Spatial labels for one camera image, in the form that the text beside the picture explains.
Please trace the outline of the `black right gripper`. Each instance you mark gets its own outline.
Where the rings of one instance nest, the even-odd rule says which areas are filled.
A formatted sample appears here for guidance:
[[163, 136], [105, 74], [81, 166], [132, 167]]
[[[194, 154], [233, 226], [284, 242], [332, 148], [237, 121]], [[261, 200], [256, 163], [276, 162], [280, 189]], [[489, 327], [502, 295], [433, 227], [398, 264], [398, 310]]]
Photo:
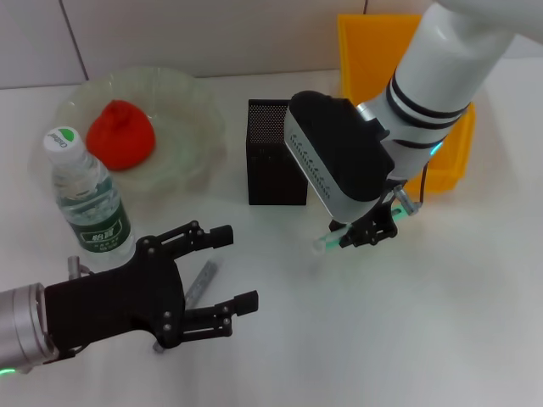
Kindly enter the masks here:
[[[386, 187], [376, 205], [363, 216], [362, 222], [355, 222], [348, 227], [348, 231], [341, 237], [341, 248], [367, 244], [375, 246], [385, 239], [394, 238], [398, 229], [392, 215], [393, 197], [391, 188]], [[342, 228], [343, 224], [336, 220], [329, 224], [330, 231]]]

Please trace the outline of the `clear green-label water bottle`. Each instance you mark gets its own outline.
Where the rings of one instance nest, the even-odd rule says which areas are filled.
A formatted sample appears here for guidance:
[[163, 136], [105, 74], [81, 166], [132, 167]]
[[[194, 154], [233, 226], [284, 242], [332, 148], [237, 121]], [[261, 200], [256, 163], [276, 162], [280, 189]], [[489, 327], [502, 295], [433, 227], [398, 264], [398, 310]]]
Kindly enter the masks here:
[[83, 252], [111, 267], [127, 262], [134, 254], [135, 237], [109, 170], [72, 127], [53, 128], [42, 145], [52, 165], [56, 204]]

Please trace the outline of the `black mesh pen holder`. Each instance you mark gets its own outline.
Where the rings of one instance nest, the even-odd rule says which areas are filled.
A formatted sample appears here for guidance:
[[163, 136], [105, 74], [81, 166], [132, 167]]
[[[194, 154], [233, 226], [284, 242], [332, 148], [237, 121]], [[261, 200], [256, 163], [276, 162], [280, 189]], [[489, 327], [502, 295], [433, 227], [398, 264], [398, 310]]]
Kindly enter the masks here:
[[284, 142], [287, 99], [250, 99], [246, 131], [249, 204], [304, 206], [308, 181]]

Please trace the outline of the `orange fruit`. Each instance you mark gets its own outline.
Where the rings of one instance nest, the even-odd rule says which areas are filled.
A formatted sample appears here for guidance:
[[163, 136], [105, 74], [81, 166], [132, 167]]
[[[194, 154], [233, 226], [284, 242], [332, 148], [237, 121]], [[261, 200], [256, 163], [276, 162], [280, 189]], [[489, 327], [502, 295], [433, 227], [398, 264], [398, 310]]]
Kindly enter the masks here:
[[87, 150], [109, 170], [129, 170], [154, 151], [156, 136], [148, 116], [136, 105], [112, 100], [91, 124]]

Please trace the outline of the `pale green glass fruit plate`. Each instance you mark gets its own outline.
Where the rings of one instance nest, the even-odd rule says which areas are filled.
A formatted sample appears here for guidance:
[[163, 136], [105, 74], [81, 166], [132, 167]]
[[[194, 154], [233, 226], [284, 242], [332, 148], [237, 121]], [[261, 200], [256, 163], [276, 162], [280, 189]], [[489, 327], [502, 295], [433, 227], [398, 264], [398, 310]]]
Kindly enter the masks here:
[[225, 121], [213, 93], [196, 78], [171, 68], [131, 67], [77, 87], [57, 108], [54, 127], [85, 135], [107, 103], [140, 108], [154, 128], [154, 151], [142, 164], [113, 173], [129, 200], [144, 200], [206, 183], [226, 156]]

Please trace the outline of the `green toothbrush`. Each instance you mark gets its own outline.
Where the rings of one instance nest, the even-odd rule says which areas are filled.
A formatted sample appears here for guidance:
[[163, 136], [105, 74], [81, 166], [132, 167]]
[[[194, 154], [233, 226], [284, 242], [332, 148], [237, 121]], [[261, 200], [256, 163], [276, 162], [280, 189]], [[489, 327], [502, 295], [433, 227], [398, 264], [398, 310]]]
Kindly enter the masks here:
[[[417, 212], [418, 212], [418, 209], [416, 209], [415, 211], [412, 211], [412, 210], [406, 210], [399, 204], [392, 205], [392, 215], [393, 215], [393, 220], [395, 221], [395, 224], [398, 220], [402, 220], [408, 216], [416, 215]], [[342, 229], [339, 229], [337, 231], [329, 230], [329, 233], [315, 239], [312, 243], [314, 251], [317, 252], [318, 254], [324, 254], [325, 252], [331, 249], [341, 248], [341, 237], [348, 231], [348, 227], [352, 225], [353, 223], [343, 224]]]

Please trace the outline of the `silver grey pen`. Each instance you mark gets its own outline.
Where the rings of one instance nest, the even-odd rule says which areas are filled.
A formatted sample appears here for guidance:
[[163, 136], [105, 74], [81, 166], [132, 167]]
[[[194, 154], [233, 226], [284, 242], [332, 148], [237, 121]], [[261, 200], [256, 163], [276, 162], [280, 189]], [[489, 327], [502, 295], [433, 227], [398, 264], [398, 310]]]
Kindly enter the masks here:
[[222, 257], [209, 259], [185, 293], [185, 308], [194, 309], [221, 268]]

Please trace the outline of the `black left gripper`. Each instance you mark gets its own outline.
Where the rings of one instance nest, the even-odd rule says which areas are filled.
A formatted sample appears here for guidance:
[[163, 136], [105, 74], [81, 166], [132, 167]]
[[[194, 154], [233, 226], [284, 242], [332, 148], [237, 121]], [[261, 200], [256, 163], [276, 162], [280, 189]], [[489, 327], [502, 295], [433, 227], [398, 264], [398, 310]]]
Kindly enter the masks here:
[[48, 335], [62, 352], [132, 331], [152, 334], [163, 348], [230, 337], [234, 316], [259, 309], [258, 293], [189, 309], [183, 316], [184, 293], [174, 259], [232, 244], [230, 225], [205, 231], [196, 220], [159, 239], [143, 237], [126, 264], [45, 288]]

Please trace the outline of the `yellow plastic bin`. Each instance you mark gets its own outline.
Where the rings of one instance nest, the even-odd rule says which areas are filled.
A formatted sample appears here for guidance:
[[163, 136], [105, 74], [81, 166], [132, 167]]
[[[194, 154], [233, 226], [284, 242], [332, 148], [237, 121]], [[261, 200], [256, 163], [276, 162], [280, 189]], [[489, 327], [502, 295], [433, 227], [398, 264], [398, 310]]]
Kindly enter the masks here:
[[[416, 14], [340, 14], [337, 19], [343, 96], [358, 104], [385, 89], [421, 20]], [[476, 123], [471, 105], [431, 158], [425, 191], [453, 190], [464, 177]]]

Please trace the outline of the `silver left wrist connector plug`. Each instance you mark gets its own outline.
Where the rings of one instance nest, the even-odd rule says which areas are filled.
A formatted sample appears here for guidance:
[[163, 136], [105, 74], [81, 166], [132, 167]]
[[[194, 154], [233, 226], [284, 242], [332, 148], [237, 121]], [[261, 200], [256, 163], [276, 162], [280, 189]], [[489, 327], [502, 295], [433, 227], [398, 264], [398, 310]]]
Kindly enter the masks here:
[[70, 281], [92, 274], [90, 269], [81, 263], [79, 256], [70, 256], [67, 259], [67, 265]]

